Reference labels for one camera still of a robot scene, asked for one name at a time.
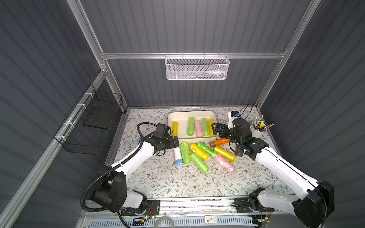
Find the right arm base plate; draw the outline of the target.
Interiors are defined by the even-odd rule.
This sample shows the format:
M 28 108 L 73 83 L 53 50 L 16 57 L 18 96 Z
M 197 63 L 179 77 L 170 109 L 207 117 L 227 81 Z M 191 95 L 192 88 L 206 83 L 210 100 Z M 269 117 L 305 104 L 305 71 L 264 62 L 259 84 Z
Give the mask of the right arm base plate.
M 263 212 L 265 209 L 267 209 L 268 212 L 274 212 L 275 210 L 273 208 L 264 208 L 259 202 L 258 195 L 263 190 L 265 190 L 265 188 L 259 187 L 246 197 L 234 198 L 231 206 L 236 209 L 237 213 L 247 213 L 250 211 Z

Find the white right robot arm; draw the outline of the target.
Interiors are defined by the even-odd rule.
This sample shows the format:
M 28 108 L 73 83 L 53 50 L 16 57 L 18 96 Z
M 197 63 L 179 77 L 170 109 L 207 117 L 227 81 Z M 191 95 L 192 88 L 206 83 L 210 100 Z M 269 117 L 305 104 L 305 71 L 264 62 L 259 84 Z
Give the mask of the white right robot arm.
M 258 187 L 246 206 L 253 212 L 270 208 L 296 216 L 308 228 L 321 228 L 335 210 L 334 187 L 306 175 L 278 155 L 265 141 L 253 137 L 245 119 L 231 117 L 228 124 L 213 123 L 213 133 L 235 144 L 239 153 L 264 165 L 284 181 L 294 194 L 282 194 Z

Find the white blue trash bag roll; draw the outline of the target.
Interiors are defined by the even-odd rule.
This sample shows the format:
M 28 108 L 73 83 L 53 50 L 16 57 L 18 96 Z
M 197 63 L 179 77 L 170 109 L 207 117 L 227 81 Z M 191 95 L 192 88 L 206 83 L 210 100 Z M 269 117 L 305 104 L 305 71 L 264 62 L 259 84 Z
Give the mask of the white blue trash bag roll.
M 182 166 L 183 165 L 183 159 L 181 155 L 180 147 L 174 148 L 174 156 L 175 156 L 175 164 L 176 166 Z

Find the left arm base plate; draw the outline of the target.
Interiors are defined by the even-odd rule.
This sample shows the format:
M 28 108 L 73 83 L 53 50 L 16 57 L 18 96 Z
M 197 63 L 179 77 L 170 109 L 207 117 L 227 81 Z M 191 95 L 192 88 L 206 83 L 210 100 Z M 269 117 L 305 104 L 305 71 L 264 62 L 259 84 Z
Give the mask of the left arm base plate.
M 160 200 L 151 200 L 148 199 L 142 203 L 142 205 L 137 208 L 125 208 L 121 210 L 122 216 L 156 216 L 159 215 L 161 207 L 161 201 Z

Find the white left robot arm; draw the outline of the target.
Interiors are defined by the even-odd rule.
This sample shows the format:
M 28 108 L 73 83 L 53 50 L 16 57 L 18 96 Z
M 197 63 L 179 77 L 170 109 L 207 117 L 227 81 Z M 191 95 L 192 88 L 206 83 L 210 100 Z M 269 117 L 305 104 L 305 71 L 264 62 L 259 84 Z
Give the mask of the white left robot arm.
M 126 157 L 112 164 L 97 177 L 83 192 L 80 205 L 86 212 L 120 212 L 121 209 L 143 213 L 147 207 L 147 197 L 137 191 L 127 189 L 127 181 L 132 173 L 147 159 L 160 151 L 179 148 L 179 141 L 172 136 L 172 128 L 166 124 L 142 122 L 137 125 L 140 143 Z

